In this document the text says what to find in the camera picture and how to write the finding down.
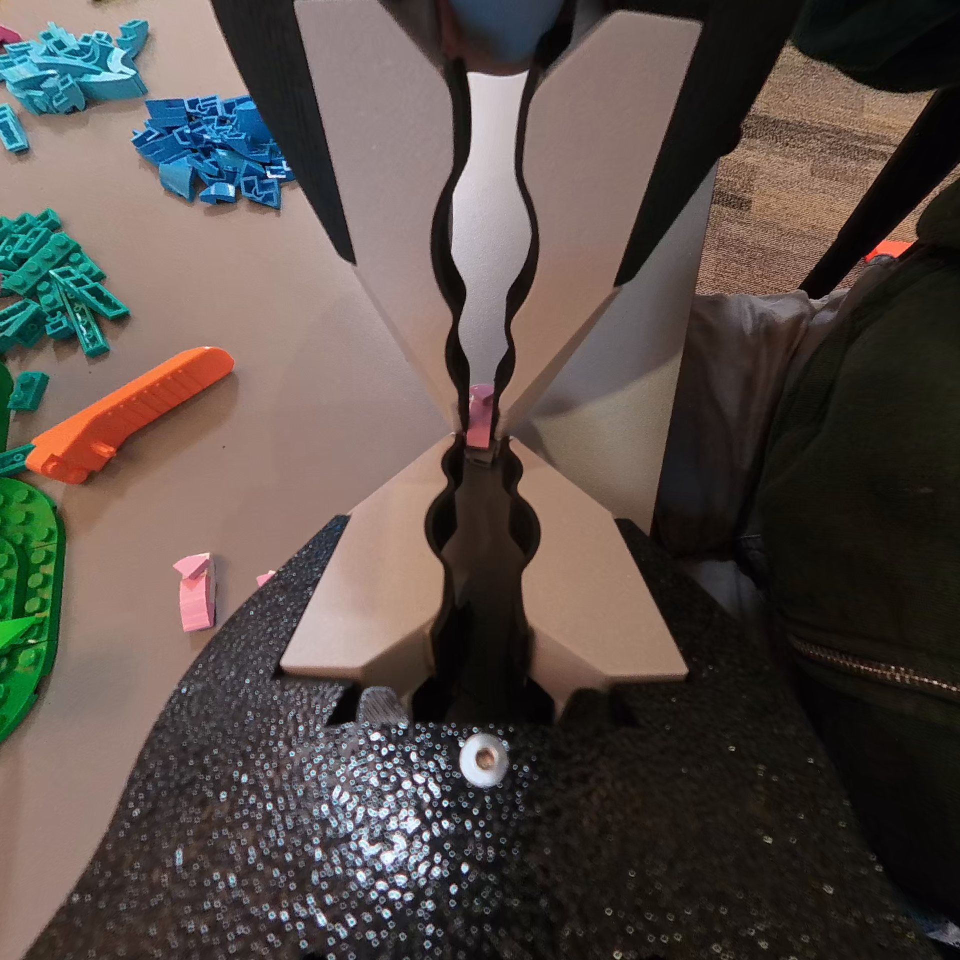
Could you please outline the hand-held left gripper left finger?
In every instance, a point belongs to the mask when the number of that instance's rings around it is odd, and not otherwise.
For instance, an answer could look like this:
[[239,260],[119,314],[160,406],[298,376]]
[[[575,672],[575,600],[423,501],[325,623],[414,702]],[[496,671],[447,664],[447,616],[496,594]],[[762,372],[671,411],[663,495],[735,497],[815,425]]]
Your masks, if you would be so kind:
[[427,680],[446,584],[427,516],[449,490],[445,457],[462,440],[436,442],[349,512],[281,656],[284,674],[389,688],[402,699]]

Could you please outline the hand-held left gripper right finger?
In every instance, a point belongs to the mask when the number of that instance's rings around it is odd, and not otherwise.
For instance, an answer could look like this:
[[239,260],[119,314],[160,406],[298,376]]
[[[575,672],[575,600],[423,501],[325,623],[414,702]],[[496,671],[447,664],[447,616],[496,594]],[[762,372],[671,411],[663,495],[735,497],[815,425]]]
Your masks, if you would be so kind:
[[559,718],[574,694],[689,668],[609,510],[516,438],[498,462],[518,552],[521,678]]

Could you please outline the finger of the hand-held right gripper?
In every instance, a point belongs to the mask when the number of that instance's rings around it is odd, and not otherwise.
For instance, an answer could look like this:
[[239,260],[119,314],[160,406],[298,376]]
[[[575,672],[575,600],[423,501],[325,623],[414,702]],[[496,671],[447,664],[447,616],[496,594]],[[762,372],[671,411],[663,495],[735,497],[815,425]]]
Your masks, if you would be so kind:
[[294,2],[352,263],[451,428],[463,426],[465,290],[452,188],[470,147],[464,71],[445,61],[436,2]]
[[620,9],[553,65],[530,100],[522,178],[534,210],[531,286],[510,321],[510,434],[622,285],[626,252],[700,38],[692,18]]

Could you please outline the pile of light blue lego bricks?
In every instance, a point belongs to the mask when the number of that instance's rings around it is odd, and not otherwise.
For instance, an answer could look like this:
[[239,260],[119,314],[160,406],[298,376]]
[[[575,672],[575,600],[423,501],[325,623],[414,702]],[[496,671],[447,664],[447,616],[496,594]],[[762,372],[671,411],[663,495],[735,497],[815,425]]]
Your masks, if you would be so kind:
[[145,19],[121,24],[118,35],[81,35],[49,22],[34,39],[6,45],[1,79],[32,115],[83,112],[93,102],[145,98],[148,87],[137,59],[150,35]]

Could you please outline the pile of teal lego bricks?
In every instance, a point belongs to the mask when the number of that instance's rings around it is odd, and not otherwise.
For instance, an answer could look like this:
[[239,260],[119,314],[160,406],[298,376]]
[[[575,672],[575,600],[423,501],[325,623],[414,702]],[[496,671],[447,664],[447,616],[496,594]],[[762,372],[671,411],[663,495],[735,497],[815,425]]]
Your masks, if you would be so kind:
[[106,286],[106,273],[64,229],[51,208],[1,219],[1,353],[29,350],[43,339],[75,339],[96,358],[111,345],[102,321],[121,321],[129,307]]

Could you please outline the green lego build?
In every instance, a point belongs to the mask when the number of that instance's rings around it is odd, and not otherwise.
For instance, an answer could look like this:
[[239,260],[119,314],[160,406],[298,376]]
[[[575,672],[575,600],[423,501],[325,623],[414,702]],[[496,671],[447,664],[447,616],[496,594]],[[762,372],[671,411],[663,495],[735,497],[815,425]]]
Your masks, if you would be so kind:
[[[14,379],[1,367],[1,452],[7,450]],[[1,739],[37,702],[56,661],[66,530],[55,502],[19,479],[1,478]]]

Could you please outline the small teal lego brick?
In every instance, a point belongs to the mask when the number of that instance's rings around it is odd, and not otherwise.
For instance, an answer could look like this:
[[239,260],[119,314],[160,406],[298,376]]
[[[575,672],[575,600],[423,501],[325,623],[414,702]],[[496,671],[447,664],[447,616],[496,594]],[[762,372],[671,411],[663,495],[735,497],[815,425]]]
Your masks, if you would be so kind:
[[49,374],[38,370],[23,370],[13,383],[6,407],[11,412],[39,410],[50,382]]

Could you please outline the white cloth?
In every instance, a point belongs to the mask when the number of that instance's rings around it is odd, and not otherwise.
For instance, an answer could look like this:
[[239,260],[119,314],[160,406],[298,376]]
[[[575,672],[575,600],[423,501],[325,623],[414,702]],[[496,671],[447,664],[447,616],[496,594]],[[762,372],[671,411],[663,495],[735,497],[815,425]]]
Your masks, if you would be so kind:
[[668,553],[732,551],[753,511],[774,414],[847,293],[694,296],[654,507]]

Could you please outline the black chair leg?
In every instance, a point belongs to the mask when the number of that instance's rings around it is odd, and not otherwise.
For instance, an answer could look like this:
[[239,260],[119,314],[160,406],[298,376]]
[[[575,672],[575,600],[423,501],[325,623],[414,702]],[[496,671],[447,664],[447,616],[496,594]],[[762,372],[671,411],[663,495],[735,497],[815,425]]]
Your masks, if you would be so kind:
[[959,163],[959,86],[936,91],[799,288],[834,291]]

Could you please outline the dark green jacket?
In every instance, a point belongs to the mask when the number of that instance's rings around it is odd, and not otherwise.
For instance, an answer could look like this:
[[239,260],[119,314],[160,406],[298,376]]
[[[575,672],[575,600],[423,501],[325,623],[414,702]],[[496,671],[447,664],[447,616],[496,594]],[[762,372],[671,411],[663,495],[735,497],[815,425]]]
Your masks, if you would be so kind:
[[756,498],[798,698],[894,883],[959,911],[959,185],[786,390]]

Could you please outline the orange brick separator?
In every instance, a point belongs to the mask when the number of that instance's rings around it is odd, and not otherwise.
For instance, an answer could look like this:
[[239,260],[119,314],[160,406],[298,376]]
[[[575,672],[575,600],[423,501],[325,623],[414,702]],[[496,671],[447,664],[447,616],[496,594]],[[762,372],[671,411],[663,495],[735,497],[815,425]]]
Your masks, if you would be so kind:
[[32,440],[26,470],[78,485],[133,434],[226,377],[234,357],[216,346],[182,351]]

